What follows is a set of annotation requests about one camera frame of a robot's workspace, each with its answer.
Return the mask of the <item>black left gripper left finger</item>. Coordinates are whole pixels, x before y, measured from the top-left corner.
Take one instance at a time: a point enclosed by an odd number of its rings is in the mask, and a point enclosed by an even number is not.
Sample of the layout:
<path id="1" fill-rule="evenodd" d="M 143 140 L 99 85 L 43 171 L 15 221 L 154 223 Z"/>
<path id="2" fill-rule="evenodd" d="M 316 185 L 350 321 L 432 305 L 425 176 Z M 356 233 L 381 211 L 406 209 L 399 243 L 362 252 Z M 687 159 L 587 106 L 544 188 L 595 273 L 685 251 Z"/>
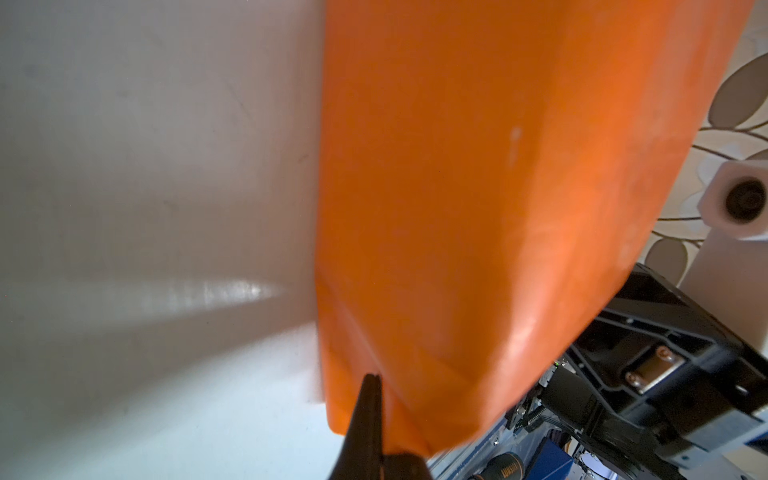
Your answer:
<path id="1" fill-rule="evenodd" d="M 381 379 L 367 374 L 330 480 L 378 480 L 382 477 L 382 404 Z"/>

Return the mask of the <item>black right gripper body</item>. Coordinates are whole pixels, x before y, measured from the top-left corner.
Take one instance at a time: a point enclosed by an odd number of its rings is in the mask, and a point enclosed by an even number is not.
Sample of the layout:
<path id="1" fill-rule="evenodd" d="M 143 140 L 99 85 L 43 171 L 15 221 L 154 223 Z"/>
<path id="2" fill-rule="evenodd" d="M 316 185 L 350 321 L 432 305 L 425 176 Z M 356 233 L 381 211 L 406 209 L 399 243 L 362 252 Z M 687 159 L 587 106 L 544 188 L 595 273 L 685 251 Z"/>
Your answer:
<path id="1" fill-rule="evenodd" d="M 569 434 L 628 479 L 679 479 L 767 449 L 767 361 L 644 265 L 507 412 L 509 430 Z"/>

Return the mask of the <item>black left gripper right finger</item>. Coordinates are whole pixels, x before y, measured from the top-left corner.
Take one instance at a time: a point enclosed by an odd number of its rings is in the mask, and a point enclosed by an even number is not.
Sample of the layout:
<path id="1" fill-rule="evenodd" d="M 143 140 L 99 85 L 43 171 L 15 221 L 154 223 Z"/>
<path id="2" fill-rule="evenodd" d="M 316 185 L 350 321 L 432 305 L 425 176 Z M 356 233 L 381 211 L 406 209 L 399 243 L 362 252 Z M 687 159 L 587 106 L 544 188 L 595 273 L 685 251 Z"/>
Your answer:
<path id="1" fill-rule="evenodd" d="M 386 455 L 382 457 L 383 480 L 432 480 L 424 458 L 410 454 Z"/>

